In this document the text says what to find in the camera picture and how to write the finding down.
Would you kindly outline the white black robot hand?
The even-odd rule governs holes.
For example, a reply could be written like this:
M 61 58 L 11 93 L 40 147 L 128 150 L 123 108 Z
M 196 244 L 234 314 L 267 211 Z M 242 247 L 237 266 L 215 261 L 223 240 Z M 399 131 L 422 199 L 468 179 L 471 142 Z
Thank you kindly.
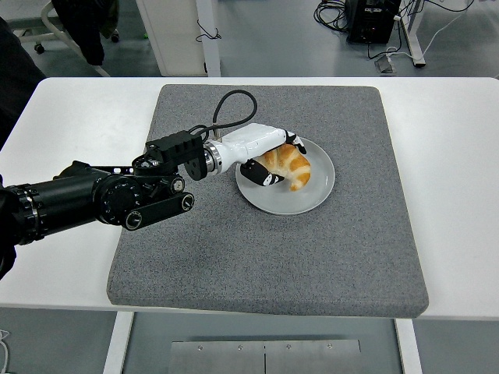
M 305 147 L 294 133 L 269 125 L 252 123 L 206 146 L 214 159 L 214 173 L 220 174 L 238 163 L 241 174 L 251 182 L 268 186 L 285 179 L 297 191 L 310 180 L 310 162 Z

